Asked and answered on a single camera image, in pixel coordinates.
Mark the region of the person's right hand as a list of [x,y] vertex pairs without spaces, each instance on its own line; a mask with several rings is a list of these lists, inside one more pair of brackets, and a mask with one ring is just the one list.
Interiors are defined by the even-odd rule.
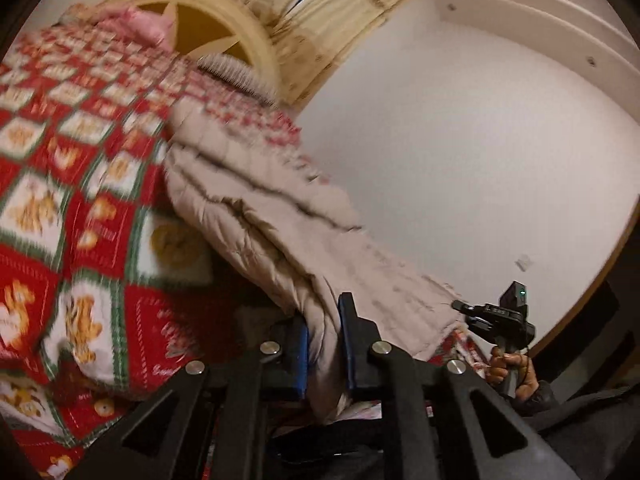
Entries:
[[508,378],[510,372],[518,373],[515,389],[515,400],[524,403],[539,388],[534,364],[527,354],[506,353],[498,346],[491,349],[491,358],[485,370],[485,380],[492,388],[497,389]]

